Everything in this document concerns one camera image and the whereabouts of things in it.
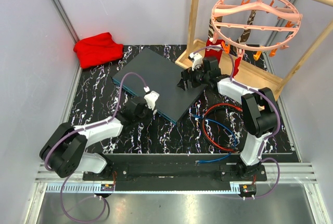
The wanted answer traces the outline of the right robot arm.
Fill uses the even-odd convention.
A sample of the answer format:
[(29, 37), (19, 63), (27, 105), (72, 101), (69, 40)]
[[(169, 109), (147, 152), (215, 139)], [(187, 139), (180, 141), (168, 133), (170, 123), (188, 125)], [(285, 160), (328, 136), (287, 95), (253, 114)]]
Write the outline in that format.
[(260, 170), (267, 140), (280, 128), (280, 116), (273, 92), (270, 88), (246, 86), (237, 82), (231, 74), (223, 75), (215, 57), (204, 58), (196, 53), (189, 59), (192, 66), (182, 71), (178, 87), (187, 91), (206, 84), (241, 104), (241, 108), (236, 110), (242, 113), (247, 138), (234, 171), (239, 179), (249, 180)]

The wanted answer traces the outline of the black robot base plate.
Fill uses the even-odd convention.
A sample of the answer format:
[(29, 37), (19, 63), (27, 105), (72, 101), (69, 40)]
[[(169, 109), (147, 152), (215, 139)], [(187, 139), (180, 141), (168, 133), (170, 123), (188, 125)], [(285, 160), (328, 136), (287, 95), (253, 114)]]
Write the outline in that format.
[(295, 183), (311, 168), (301, 163), (275, 163), (268, 160), (245, 168), (233, 155), (212, 163), (198, 163), (196, 156), (151, 156), (124, 159), (111, 156), (113, 164), (105, 175), (85, 172), (83, 180), (106, 185), (115, 179), (117, 193), (200, 193), (238, 194), (242, 184)]

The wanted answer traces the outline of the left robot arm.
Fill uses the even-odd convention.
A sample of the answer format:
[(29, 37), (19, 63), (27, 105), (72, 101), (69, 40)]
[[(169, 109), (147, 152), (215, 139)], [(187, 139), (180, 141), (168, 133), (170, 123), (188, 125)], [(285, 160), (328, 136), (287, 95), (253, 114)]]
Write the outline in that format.
[(117, 105), (112, 116), (88, 125), (62, 123), (40, 151), (46, 170), (60, 178), (81, 171), (95, 174), (100, 180), (109, 179), (113, 162), (103, 154), (89, 153), (86, 149), (104, 139), (120, 136), (125, 128), (153, 115), (158, 97), (154, 92), (134, 97), (122, 108)]

